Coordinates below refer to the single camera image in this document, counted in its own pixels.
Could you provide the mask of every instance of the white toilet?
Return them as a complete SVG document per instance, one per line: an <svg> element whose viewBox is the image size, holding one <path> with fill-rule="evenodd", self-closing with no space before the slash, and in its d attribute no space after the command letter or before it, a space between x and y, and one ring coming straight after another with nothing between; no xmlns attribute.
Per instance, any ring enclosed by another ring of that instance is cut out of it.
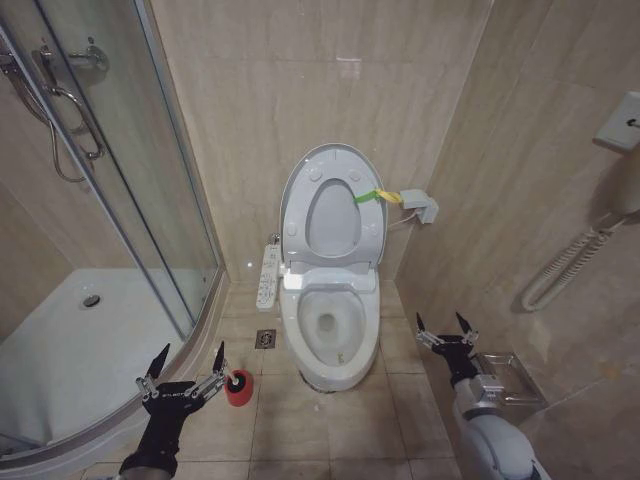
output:
<svg viewBox="0 0 640 480"><path fill-rule="evenodd" d="M354 200L375 188L382 182L362 153L329 144L304 156L282 196L285 338L305 380L320 391L353 387L376 355L387 210L378 199Z"/></svg>

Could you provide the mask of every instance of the glass panel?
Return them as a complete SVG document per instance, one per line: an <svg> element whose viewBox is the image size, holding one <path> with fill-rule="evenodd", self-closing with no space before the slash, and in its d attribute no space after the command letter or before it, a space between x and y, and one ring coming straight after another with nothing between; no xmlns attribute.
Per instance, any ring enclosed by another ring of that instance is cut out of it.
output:
<svg viewBox="0 0 640 480"><path fill-rule="evenodd" d="M39 4L173 280L198 318L217 265L134 2ZM100 59L80 58L87 49Z"/></svg>
<svg viewBox="0 0 640 480"><path fill-rule="evenodd" d="M36 5L0 0L0 18L44 83L30 54L46 44L61 55ZM63 63L55 74L78 96ZM93 164L85 175L95 190L60 178L47 122L36 118L36 104L34 115L22 102L23 84L17 74L0 75L0 456L56 442L111 414L137 393L135 377L162 347L172 344L170 360L193 328L109 152L84 160ZM74 142L96 148L68 98L45 103ZM58 143L61 170L81 176ZM145 268L135 268L120 233Z"/></svg>

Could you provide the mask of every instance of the shower door handle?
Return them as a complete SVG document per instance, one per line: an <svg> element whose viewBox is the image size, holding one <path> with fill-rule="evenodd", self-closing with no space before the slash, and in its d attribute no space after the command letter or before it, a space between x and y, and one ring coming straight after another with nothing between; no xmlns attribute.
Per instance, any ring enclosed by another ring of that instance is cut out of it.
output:
<svg viewBox="0 0 640 480"><path fill-rule="evenodd" d="M98 158L103 156L104 155L104 145L100 141L100 137L98 136L98 132L96 132L96 128L93 125L93 122L91 121L91 118L89 118L89 114L87 113L87 111L84 108L84 106L82 105L82 103L80 103L80 101L76 98L76 96L73 93L69 92L68 90L66 90L63 87L60 87L60 86L56 85L56 86L53 86L53 87L47 87L47 90L49 90L49 92L51 94L56 95L57 97L68 98L69 100L71 100L71 102L73 102L73 104L75 105L76 109L78 110L78 113L80 114L80 117L82 117L82 121L87 126L87 129L89 130L89 133L93 137L93 141L96 144L95 151L93 151L93 152L84 152L85 156L87 157L87 160L97 160Z"/></svg>

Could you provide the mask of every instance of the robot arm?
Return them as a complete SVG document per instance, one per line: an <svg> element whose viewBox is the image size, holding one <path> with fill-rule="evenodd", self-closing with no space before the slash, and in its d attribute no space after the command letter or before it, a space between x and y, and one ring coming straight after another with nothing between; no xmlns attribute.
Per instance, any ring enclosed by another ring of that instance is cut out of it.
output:
<svg viewBox="0 0 640 480"><path fill-rule="evenodd" d="M122 462L116 480L172 478L178 468L176 454L184 421L224 387L224 342L218 349L212 374L197 385L195 382L166 382L155 386L154 380L160 376L168 353L169 344L151 362L147 374L136 379L143 393L142 405L151 418L138 449Z"/></svg>
<svg viewBox="0 0 640 480"><path fill-rule="evenodd" d="M504 387L496 377L478 372L470 358L478 332L459 313L456 316L464 335L434 335L417 314L416 339L444 357L449 366L451 386L456 391L454 417L476 478L551 480L527 437L500 416Z"/></svg>

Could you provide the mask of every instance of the toilet seat cover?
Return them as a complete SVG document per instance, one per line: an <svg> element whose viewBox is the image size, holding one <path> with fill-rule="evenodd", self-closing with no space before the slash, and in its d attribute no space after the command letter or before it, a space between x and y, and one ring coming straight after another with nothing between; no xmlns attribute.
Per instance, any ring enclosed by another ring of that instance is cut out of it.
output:
<svg viewBox="0 0 640 480"><path fill-rule="evenodd" d="M383 188L380 177L353 147L323 145L305 155L282 197L285 264L298 271L376 266L386 237L386 204L354 201L375 188Z"/></svg>

